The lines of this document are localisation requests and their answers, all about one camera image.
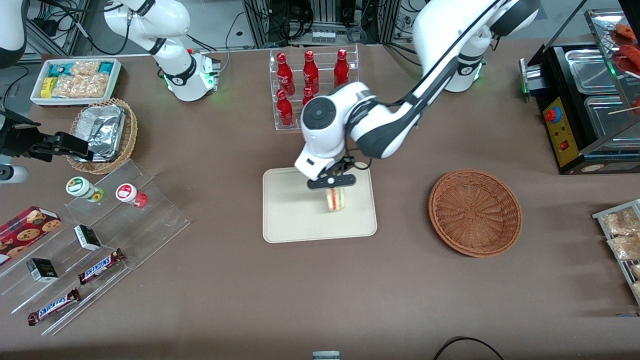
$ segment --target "skewer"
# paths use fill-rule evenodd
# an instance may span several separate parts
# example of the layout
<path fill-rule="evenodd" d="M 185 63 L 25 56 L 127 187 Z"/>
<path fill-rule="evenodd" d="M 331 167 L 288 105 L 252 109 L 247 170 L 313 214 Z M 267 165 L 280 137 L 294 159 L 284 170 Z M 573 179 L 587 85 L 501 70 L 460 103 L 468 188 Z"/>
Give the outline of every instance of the skewer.
<path fill-rule="evenodd" d="M 610 113 L 607 113 L 607 115 L 613 115 L 613 114 L 617 114 L 617 113 L 623 113 L 625 111 L 629 111 L 629 110 L 640 110 L 640 106 L 636 106 L 635 108 L 629 108 L 629 109 L 622 109 L 622 110 L 617 110 L 617 111 L 612 111 Z"/>

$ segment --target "small black box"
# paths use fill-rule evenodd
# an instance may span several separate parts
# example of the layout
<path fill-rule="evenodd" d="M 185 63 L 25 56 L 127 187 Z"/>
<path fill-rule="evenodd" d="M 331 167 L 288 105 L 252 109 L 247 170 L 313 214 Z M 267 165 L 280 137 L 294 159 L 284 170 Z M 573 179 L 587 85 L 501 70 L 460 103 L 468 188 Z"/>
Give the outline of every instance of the small black box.
<path fill-rule="evenodd" d="M 27 267 L 35 281 L 54 282 L 58 279 L 56 269 L 53 268 L 51 261 L 47 259 L 31 258 L 27 261 Z"/>
<path fill-rule="evenodd" d="M 74 228 L 74 231 L 76 232 L 76 238 L 80 241 L 80 246 L 84 249 L 91 251 L 100 250 L 102 244 L 91 227 L 80 224 Z"/>

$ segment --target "red cookie box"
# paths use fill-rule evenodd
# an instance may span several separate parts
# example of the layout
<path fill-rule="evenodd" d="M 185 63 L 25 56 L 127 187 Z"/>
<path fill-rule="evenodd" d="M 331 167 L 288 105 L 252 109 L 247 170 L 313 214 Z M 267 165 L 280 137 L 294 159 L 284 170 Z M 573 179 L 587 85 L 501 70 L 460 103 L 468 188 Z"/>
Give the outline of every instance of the red cookie box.
<path fill-rule="evenodd" d="M 62 222 L 57 214 L 30 206 L 20 215 L 0 225 L 0 265 L 14 258 L 60 224 Z"/>

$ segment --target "yellow control panel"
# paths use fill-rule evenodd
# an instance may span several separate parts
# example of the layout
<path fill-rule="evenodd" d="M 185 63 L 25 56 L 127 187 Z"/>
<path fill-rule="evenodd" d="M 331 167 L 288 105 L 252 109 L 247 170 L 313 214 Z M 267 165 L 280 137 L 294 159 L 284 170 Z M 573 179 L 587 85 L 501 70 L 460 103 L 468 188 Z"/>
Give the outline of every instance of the yellow control panel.
<path fill-rule="evenodd" d="M 562 101 L 557 98 L 542 113 L 547 123 L 549 137 L 554 146 L 556 158 L 561 167 L 578 157 L 580 152 L 575 144 L 571 127 L 566 119 Z"/>

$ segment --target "red switch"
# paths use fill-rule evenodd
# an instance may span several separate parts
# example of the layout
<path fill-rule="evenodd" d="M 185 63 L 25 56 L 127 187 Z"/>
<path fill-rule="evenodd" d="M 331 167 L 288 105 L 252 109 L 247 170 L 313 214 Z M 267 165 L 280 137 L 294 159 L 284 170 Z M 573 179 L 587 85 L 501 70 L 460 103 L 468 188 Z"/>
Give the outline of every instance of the red switch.
<path fill-rule="evenodd" d="M 557 116 L 558 116 L 557 111 L 554 110 L 554 109 L 551 109 L 551 110 L 548 110 L 545 113 L 545 120 L 549 121 L 549 122 L 552 122 L 552 121 L 554 121 L 556 119 Z"/>

